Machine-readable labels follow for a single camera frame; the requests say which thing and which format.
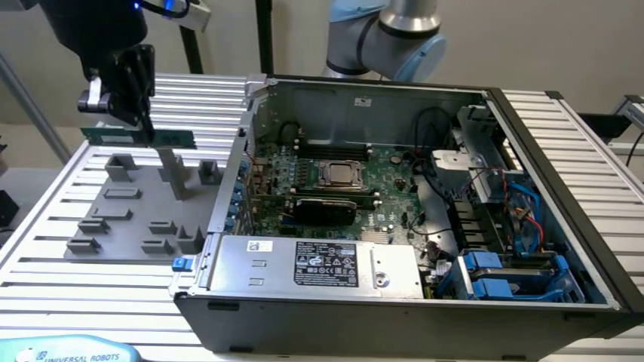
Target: table surface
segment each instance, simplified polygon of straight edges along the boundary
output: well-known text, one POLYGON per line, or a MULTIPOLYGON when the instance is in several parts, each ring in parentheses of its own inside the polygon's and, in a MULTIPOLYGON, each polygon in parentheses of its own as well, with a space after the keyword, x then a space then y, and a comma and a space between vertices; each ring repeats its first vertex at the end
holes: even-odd
MULTIPOLYGON (((217 159, 225 165, 243 94, 243 78, 157 77, 160 98, 153 104, 153 122, 157 127, 195 131, 197 150, 177 152, 188 166, 196 165, 200 158, 217 159)), ((88 212, 107 179, 103 167, 116 150, 123 152, 87 144, 80 147, 0 249, 0 338, 84 333, 129 343, 151 361, 276 360, 276 356, 212 354, 201 347, 167 291, 172 278, 168 265, 64 260, 67 239, 75 235, 77 220, 88 212)), ((153 151, 131 152, 139 164, 160 165, 153 151)), ((633 263, 644 265, 641 255, 629 257, 633 263)), ((643 282, 644 268, 635 269, 632 276, 643 282)), ((191 283, 189 276, 183 283, 191 283)), ((315 361, 349 359, 379 360, 291 357, 315 361)), ((543 360, 641 361, 644 327, 611 340, 583 339, 543 360)))

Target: aluminum rail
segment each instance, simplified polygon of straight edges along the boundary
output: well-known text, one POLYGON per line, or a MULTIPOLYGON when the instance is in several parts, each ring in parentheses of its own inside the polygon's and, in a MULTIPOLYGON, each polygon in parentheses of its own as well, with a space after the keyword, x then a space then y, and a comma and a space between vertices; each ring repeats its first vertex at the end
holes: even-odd
MULTIPOLYGON (((568 149, 552 148, 559 143, 548 140, 588 140, 585 130, 573 120, 559 119, 567 113, 561 103, 552 102, 544 94, 507 94, 525 122, 540 126, 531 126, 531 132, 555 158, 552 162, 573 194, 588 198, 583 202, 593 222, 607 228, 603 231, 609 232, 607 241, 636 284, 644 289, 644 244, 643 238, 637 237, 641 226, 636 225, 637 228, 631 230, 636 235, 628 236, 615 230, 611 224, 615 217, 609 218, 611 222, 604 221, 608 212, 611 216, 615 212, 628 214, 621 222, 639 220, 644 217, 641 203, 593 200, 595 194, 575 191, 600 189, 599 197, 607 190, 617 190, 623 197, 635 199, 636 195, 619 191, 628 190, 627 181, 616 174, 605 156, 587 145, 579 144, 589 153, 584 159, 591 161, 571 159, 580 155, 563 156, 568 149), (551 111, 525 109, 541 103, 551 111)), ((243 95, 243 78, 157 75, 153 123, 160 128, 195 131, 197 149, 177 151, 188 165, 196 165, 199 158, 225 162, 243 112, 243 95)), ((0 250, 0 338, 87 333, 129 343, 151 361, 275 361, 276 356, 212 354, 201 347, 167 292, 172 278, 167 265, 85 264, 64 260, 67 238, 75 235, 77 220, 97 196, 107 179, 103 166, 116 150, 91 147, 87 143, 80 147, 8 245, 0 250)), ((153 151, 131 149, 131 152, 137 163, 160 165, 153 151)), ((183 282, 188 285, 189 277, 183 282)), ((643 355, 644 327, 636 327, 616 339, 583 339, 541 361, 640 362, 643 355)), ((347 358, 292 356, 289 360, 319 362, 347 358)))

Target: warning label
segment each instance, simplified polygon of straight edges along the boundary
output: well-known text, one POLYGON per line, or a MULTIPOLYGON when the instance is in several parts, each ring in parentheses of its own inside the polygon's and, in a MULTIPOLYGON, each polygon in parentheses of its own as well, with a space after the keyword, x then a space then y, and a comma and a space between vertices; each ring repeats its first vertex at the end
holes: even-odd
POLYGON ((293 275, 297 285, 357 287, 357 275, 355 244, 297 242, 293 275))

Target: white wall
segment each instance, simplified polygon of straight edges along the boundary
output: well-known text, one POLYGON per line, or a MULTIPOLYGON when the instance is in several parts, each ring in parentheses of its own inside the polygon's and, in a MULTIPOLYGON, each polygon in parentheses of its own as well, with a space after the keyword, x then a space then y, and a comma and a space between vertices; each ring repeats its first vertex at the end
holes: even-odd
MULTIPOLYGON (((207 0, 205 58, 219 74, 259 72, 253 0, 207 0)), ((317 75, 327 52, 331 0, 275 0, 276 72, 317 75)), ((431 82, 557 90, 584 112, 608 112, 644 94, 641 0, 443 0, 445 60, 431 82)), ((157 70, 187 72, 177 26, 147 16, 157 70)), ((0 14, 0 51, 56 124, 76 113, 84 89, 76 56, 55 40, 39 8, 0 14)), ((27 123, 0 86, 0 123, 27 123)))

